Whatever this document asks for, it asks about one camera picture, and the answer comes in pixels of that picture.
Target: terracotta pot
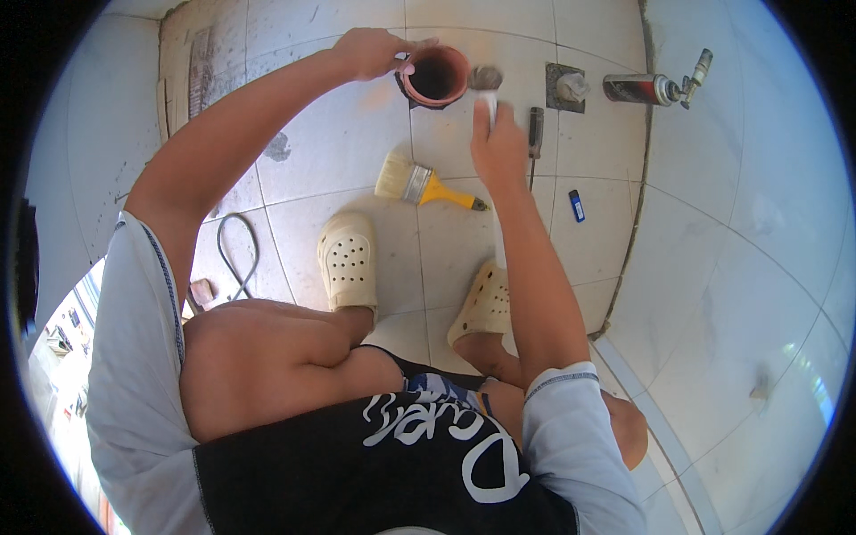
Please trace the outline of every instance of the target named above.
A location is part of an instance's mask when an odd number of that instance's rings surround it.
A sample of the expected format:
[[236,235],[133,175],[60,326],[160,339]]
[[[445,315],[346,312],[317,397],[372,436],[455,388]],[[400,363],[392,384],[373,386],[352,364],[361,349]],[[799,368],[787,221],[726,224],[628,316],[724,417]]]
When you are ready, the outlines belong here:
[[404,92],[417,104],[444,108],[467,91],[470,62],[458,49],[438,45],[410,56],[416,71],[404,74]]

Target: blue lighter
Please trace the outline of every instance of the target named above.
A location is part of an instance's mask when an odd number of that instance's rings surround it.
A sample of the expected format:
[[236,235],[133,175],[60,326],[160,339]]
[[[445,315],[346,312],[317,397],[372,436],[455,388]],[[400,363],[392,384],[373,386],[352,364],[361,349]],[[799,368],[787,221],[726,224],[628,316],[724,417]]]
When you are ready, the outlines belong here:
[[583,212],[583,203],[580,201],[580,194],[573,189],[568,192],[568,197],[571,198],[571,206],[574,208],[574,217],[577,218],[577,223],[582,223],[586,220],[586,213]]

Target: black hose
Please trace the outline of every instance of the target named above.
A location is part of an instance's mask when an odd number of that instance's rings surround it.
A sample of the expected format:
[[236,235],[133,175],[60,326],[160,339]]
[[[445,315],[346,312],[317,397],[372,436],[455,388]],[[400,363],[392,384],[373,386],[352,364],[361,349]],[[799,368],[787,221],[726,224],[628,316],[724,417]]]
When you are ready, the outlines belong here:
[[[229,262],[229,259],[226,258],[226,255],[223,254],[223,246],[220,244],[220,237],[223,233],[223,225],[226,223],[227,219],[231,219],[232,217],[244,223],[244,226],[247,227],[247,230],[250,233],[250,238],[253,239],[253,267],[250,268],[250,272],[247,273],[247,276],[244,278],[244,280],[241,280],[241,278],[238,276],[238,273],[235,271],[235,267]],[[223,259],[223,262],[226,264],[226,267],[228,267],[229,271],[232,272],[232,276],[235,278],[238,284],[240,284],[238,291],[235,292],[235,296],[229,298],[229,300],[232,301],[238,299],[238,295],[240,295],[241,292],[244,293],[247,299],[252,299],[253,297],[247,291],[247,282],[250,280],[250,277],[253,276],[253,273],[256,272],[256,268],[259,267],[259,242],[256,240],[256,233],[253,232],[253,226],[250,224],[250,222],[247,221],[247,219],[241,214],[236,213],[227,214],[223,219],[221,219],[220,226],[217,227],[217,250],[220,252],[220,258]]]

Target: short sleeve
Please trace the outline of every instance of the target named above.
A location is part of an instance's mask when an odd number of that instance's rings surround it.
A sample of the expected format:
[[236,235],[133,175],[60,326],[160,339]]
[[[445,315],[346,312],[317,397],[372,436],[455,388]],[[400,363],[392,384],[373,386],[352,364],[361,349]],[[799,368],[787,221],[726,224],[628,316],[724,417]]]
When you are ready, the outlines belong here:
[[207,529],[197,442],[179,395],[184,338],[175,297],[158,239],[120,213],[101,283],[86,424],[104,493],[133,532]]
[[591,362],[546,370],[532,382],[523,444],[533,475],[577,509],[580,533],[645,533]]

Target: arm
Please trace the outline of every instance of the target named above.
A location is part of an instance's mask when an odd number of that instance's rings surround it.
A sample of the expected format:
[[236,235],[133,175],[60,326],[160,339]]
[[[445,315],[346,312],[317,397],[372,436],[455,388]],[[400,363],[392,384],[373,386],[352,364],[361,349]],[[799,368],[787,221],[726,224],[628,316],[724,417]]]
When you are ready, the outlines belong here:
[[508,260],[511,324],[523,384],[548,368],[589,360],[586,328],[574,291],[544,230],[526,175],[526,135],[514,112],[501,104],[490,132],[487,107],[476,103],[473,142],[476,171],[487,186],[502,225]]
[[408,68],[395,54],[414,52],[423,45],[386,30],[355,28],[332,49],[230,93],[169,139],[137,179],[124,209],[161,241],[179,303],[187,293],[196,235],[205,215],[273,136],[331,89],[352,80],[377,78],[393,68]]

